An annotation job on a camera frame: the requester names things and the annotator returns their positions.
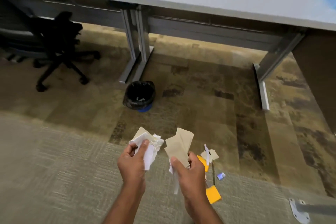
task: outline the trash can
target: trash can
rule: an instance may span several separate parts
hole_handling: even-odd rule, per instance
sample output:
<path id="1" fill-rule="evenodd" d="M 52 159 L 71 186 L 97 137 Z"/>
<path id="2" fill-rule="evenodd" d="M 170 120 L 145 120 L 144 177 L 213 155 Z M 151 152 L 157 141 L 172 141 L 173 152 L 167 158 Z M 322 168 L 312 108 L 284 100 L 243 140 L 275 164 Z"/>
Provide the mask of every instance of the trash can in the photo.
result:
<path id="1" fill-rule="evenodd" d="M 152 107 L 155 98 L 155 86 L 151 81 L 135 81 L 128 85 L 123 105 L 139 112 L 146 112 Z"/>

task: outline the person's left hand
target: person's left hand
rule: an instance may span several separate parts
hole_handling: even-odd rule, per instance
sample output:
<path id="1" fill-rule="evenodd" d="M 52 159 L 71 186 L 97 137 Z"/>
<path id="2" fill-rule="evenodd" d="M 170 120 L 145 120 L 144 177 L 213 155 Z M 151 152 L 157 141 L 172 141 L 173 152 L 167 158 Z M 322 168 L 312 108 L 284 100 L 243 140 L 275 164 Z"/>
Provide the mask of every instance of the person's left hand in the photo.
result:
<path id="1" fill-rule="evenodd" d="M 118 158 L 117 165 L 123 178 L 124 186 L 137 187 L 143 192 L 145 191 L 144 155 L 148 145 L 148 140 L 143 141 L 137 154 L 134 155 L 137 145 L 131 143 Z"/>

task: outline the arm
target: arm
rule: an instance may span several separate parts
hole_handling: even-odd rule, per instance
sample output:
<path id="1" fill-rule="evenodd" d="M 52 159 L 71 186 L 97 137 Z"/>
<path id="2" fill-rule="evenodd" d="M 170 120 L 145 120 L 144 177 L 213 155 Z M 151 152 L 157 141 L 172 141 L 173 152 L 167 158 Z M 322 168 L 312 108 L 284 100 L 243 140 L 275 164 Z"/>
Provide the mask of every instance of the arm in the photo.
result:
<path id="1" fill-rule="evenodd" d="M 123 178 L 122 189 L 114 201 L 103 224 L 132 224 L 137 213 L 141 198 L 145 192 L 144 154 L 148 140 L 140 146 L 134 155 L 135 144 L 129 144 L 118 159 L 118 167 Z"/>
<path id="2" fill-rule="evenodd" d="M 171 164 L 179 177 L 187 213 L 196 224 L 223 224 L 206 194 L 205 168 L 193 152 L 189 152 L 190 169 L 175 157 Z"/>

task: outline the yellow sticky note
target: yellow sticky note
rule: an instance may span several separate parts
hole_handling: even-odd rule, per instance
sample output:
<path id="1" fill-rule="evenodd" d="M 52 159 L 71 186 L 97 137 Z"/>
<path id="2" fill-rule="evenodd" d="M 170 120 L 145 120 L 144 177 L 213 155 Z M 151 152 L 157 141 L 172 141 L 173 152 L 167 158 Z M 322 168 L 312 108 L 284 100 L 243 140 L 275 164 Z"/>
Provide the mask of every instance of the yellow sticky note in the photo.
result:
<path id="1" fill-rule="evenodd" d="M 197 157 L 202 162 L 202 164 L 205 166 L 205 171 L 207 172 L 209 169 L 209 166 L 207 165 L 207 161 L 199 155 L 197 155 Z"/>
<path id="2" fill-rule="evenodd" d="M 212 185 L 210 188 L 207 188 L 207 197 L 210 204 L 217 202 L 222 199 L 215 185 Z"/>

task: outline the hand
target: hand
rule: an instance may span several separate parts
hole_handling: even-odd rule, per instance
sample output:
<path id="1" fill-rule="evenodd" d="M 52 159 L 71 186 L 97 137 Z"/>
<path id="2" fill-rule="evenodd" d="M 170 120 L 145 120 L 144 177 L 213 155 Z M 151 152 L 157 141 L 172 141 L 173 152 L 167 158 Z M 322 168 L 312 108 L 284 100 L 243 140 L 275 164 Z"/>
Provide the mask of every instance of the hand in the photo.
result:
<path id="1" fill-rule="evenodd" d="M 185 208 L 190 216 L 195 211 L 194 204 L 210 204 L 206 194 L 205 167 L 193 152 L 189 152 L 190 169 L 175 157 L 170 162 L 178 174 L 181 192 L 184 196 Z"/>
<path id="2" fill-rule="evenodd" d="M 124 181 L 124 186 L 137 187 L 142 193 L 145 192 L 145 163 L 144 155 L 149 145 L 145 140 L 134 155 L 137 145 L 129 144 L 118 158 L 118 168 Z"/>

